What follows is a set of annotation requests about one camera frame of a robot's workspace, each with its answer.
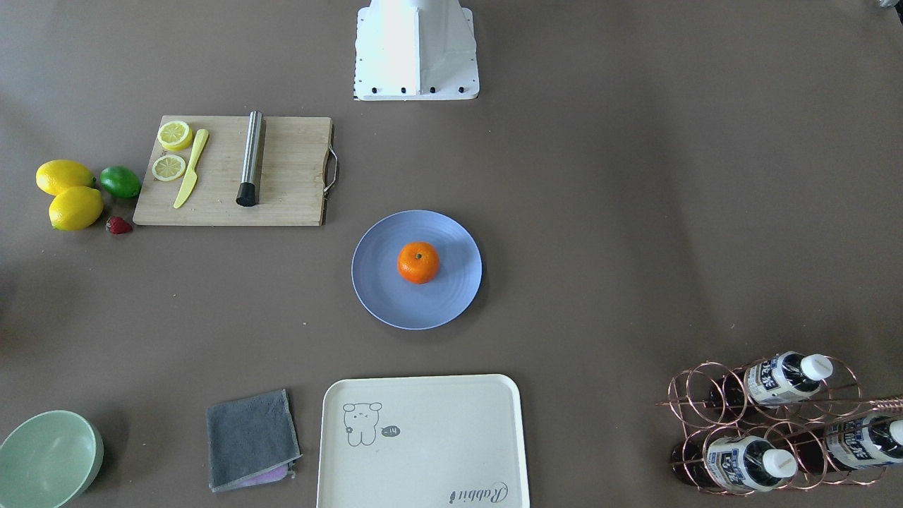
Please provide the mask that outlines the orange fruit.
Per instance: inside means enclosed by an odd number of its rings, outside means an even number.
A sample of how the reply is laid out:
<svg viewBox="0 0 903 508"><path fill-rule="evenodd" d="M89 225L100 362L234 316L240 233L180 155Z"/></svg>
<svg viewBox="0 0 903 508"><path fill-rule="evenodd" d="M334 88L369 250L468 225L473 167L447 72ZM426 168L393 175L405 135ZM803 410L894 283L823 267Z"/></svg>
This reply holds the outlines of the orange fruit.
<svg viewBox="0 0 903 508"><path fill-rule="evenodd" d="M407 282L425 285L438 276L441 258L429 242L415 241L404 245L396 259L396 270Z"/></svg>

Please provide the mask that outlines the blue plate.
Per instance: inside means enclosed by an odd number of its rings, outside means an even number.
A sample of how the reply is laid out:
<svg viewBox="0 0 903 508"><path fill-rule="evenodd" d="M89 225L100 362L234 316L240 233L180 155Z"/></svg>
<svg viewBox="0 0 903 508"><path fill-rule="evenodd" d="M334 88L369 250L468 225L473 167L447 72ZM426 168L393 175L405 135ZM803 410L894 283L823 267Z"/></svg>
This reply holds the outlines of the blue plate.
<svg viewBox="0 0 903 508"><path fill-rule="evenodd" d="M424 241L436 248L440 268L432 281L403 279L396 263L402 248ZM362 236L351 261L351 281L361 305L385 324L429 330L456 319L477 296L483 257L472 235L439 212L397 212L375 222Z"/></svg>

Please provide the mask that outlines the wooden cutting board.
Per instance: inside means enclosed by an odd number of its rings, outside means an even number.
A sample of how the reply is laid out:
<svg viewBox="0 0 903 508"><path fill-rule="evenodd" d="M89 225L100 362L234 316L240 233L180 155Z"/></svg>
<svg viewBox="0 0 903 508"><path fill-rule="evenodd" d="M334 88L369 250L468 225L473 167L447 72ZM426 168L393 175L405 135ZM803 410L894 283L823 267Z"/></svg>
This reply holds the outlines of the wooden cutting board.
<svg viewBox="0 0 903 508"><path fill-rule="evenodd" d="M319 226L327 191L334 124L330 118L265 116L262 122L259 202L236 202L242 177L248 116L181 116L193 130L210 132L197 166L199 179L180 208L172 206L180 180L145 175L133 221L154 226Z"/></svg>

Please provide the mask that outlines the cream rectangular tray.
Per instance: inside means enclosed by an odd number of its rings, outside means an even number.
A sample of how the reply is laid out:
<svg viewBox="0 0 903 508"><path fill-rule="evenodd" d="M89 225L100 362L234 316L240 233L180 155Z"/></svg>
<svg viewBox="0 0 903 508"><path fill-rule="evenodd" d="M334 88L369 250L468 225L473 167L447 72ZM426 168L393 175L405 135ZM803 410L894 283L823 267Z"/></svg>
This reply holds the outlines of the cream rectangular tray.
<svg viewBox="0 0 903 508"><path fill-rule="evenodd" d="M339 380L325 392L319 507L528 507L519 387L503 374Z"/></svg>

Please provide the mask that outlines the metal cylinder black tip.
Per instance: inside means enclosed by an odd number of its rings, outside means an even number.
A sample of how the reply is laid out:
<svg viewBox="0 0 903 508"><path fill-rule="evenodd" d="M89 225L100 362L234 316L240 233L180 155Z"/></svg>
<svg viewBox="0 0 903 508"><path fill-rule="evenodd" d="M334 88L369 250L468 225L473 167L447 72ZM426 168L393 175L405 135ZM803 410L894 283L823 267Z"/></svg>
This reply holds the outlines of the metal cylinder black tip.
<svg viewBox="0 0 903 508"><path fill-rule="evenodd" d="M246 129L244 161L236 194L236 203L242 207L254 207L260 202L265 129L267 129L265 116L261 111L252 111Z"/></svg>

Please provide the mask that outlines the yellow plastic knife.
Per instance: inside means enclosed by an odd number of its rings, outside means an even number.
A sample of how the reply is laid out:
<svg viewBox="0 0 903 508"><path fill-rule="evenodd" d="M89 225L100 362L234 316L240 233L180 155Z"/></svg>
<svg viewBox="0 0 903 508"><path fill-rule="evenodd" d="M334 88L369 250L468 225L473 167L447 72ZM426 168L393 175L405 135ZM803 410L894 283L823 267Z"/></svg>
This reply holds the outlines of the yellow plastic knife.
<svg viewBox="0 0 903 508"><path fill-rule="evenodd" d="M183 183L181 183L178 194L174 202L172 203L172 207L174 207L174 209L181 208L181 206L183 206L184 203L187 202L190 194L193 192L194 187L196 186L197 180L199 179L196 171L197 165L199 164L201 155L203 154L209 137L210 132L205 128L197 130L194 135L189 161L187 163L185 174L183 176Z"/></svg>

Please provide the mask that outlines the grey folded cloth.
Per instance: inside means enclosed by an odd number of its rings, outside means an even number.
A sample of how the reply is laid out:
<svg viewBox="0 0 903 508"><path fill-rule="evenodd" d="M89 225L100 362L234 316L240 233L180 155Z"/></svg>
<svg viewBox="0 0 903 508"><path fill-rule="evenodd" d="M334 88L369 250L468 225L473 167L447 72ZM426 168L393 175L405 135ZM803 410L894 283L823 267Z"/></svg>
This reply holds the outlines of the grey folded cloth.
<svg viewBox="0 0 903 508"><path fill-rule="evenodd" d="M214 494L296 477L303 453L286 389L217 403L205 417Z"/></svg>

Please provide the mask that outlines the lemon slice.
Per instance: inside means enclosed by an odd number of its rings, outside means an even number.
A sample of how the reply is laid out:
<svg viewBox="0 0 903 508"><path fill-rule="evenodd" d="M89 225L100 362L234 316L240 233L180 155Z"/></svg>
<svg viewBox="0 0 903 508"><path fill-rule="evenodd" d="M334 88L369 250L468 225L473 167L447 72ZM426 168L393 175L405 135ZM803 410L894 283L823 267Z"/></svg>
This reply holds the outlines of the lemon slice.
<svg viewBox="0 0 903 508"><path fill-rule="evenodd" d="M156 138L162 148L177 152L193 144L194 131L183 120L170 120L160 126Z"/></svg>
<svg viewBox="0 0 903 508"><path fill-rule="evenodd" d="M180 155L167 154L157 158L151 165L152 176L160 182L171 182L182 177L187 163Z"/></svg>

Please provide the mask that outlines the red strawberry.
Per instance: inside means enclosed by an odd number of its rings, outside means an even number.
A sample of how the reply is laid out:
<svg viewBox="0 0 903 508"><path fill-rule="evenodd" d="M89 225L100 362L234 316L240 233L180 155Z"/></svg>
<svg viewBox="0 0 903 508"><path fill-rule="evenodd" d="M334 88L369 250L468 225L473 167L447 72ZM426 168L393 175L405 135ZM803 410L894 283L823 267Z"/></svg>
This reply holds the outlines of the red strawberry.
<svg viewBox="0 0 903 508"><path fill-rule="evenodd" d="M133 231L133 225L127 222L123 217L109 217L104 228L111 235L129 234Z"/></svg>

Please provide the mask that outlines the dark drink bottle front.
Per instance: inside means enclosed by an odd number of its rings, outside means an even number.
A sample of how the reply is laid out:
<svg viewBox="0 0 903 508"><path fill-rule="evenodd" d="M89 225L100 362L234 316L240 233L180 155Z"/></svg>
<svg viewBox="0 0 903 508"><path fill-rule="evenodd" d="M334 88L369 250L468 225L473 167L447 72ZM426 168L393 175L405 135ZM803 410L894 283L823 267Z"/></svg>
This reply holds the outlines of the dark drink bottle front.
<svg viewBox="0 0 903 508"><path fill-rule="evenodd" d="M682 483L729 495L770 492L799 472L794 454L757 436L688 440L674 447L670 465Z"/></svg>

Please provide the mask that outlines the dark drink bottle back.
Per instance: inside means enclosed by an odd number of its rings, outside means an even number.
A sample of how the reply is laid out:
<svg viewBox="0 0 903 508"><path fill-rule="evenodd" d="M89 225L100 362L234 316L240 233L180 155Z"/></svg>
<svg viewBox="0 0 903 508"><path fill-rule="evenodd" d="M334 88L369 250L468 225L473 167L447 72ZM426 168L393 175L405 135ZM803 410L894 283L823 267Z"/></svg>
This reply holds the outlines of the dark drink bottle back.
<svg viewBox="0 0 903 508"><path fill-rule="evenodd" d="M826 355L786 351L725 375L709 391L709 407L739 413L749 405L767 409L803 402L816 395L833 374Z"/></svg>

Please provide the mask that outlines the yellow lemon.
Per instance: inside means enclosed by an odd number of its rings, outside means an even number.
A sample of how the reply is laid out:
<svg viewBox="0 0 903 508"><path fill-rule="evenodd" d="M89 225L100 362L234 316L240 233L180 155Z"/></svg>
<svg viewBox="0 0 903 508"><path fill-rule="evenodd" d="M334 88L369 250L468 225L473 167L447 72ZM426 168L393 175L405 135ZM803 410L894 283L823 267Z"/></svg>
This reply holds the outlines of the yellow lemon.
<svg viewBox="0 0 903 508"><path fill-rule="evenodd" d="M49 205L49 222L59 231L77 231L93 225L104 209L100 190L74 186L59 193Z"/></svg>
<svg viewBox="0 0 903 508"><path fill-rule="evenodd" d="M93 187L96 179L85 165L71 159L54 159L40 165L35 173L36 186L52 196L68 188Z"/></svg>

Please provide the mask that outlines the dark drink bottle middle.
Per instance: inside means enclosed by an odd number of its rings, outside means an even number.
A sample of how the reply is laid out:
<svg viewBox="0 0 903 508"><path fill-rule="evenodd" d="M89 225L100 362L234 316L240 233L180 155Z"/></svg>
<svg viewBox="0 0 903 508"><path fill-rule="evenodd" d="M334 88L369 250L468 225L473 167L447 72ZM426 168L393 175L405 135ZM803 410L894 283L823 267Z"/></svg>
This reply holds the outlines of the dark drink bottle middle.
<svg viewBox="0 0 903 508"><path fill-rule="evenodd" d="M810 473L849 472L902 463L902 421L883 413L803 431L789 443Z"/></svg>

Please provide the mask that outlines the green bowl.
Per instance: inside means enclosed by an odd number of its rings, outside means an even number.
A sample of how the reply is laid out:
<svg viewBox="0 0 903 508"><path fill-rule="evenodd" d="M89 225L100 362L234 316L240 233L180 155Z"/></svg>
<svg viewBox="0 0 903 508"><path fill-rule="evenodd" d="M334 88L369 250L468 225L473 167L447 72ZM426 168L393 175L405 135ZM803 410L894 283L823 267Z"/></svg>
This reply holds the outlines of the green bowl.
<svg viewBox="0 0 903 508"><path fill-rule="evenodd" d="M61 507L99 473L104 443L86 418L46 411L20 424L1 447L3 507Z"/></svg>

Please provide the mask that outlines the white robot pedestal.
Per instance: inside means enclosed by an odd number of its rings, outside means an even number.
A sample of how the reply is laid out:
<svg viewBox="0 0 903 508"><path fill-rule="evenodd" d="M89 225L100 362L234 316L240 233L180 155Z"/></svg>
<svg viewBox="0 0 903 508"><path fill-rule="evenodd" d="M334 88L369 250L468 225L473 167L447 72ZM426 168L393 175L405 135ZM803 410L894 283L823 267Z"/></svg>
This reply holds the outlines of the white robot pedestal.
<svg viewBox="0 0 903 508"><path fill-rule="evenodd" d="M358 101L480 94L473 13L458 1L371 1L357 12L355 51Z"/></svg>

